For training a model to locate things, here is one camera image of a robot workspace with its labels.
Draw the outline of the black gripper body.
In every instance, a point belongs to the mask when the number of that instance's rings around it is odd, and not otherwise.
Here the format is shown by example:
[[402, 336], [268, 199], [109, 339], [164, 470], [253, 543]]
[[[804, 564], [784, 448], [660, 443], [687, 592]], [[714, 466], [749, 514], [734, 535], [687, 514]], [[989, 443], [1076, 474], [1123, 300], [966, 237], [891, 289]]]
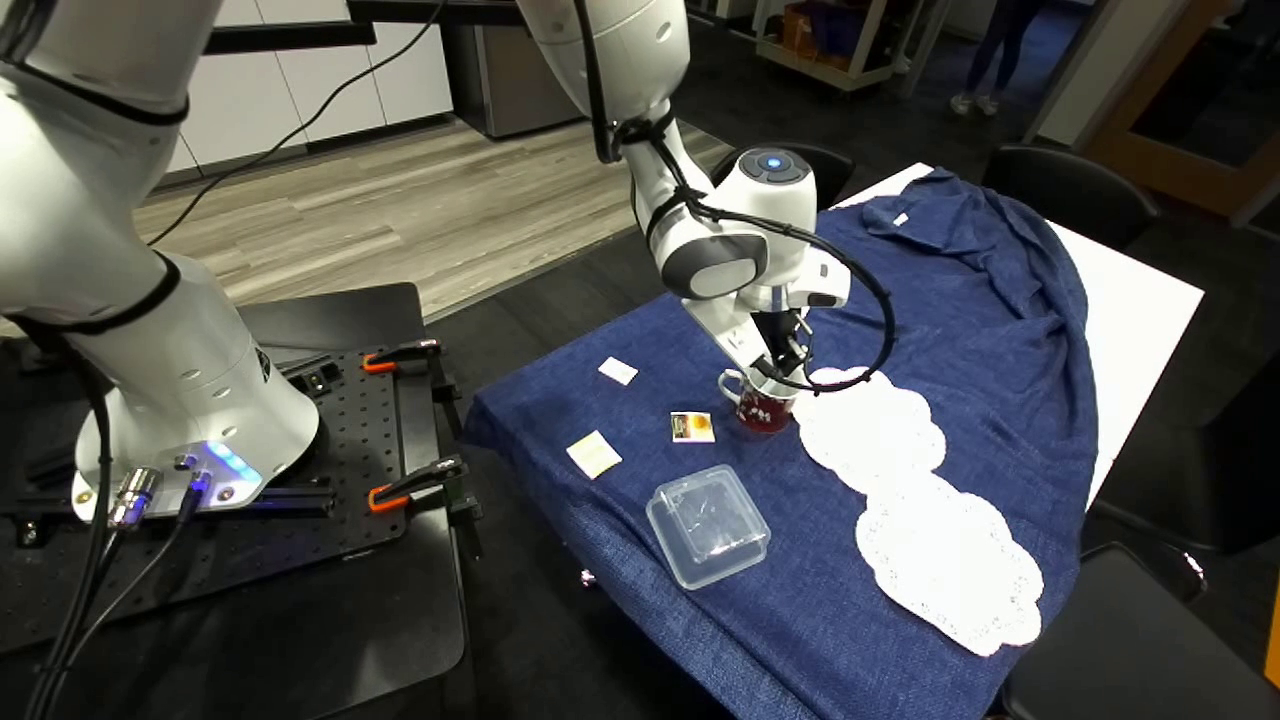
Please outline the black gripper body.
[[756, 314], [751, 325], [765, 339], [765, 369], [795, 372], [809, 361], [811, 327], [802, 310]]

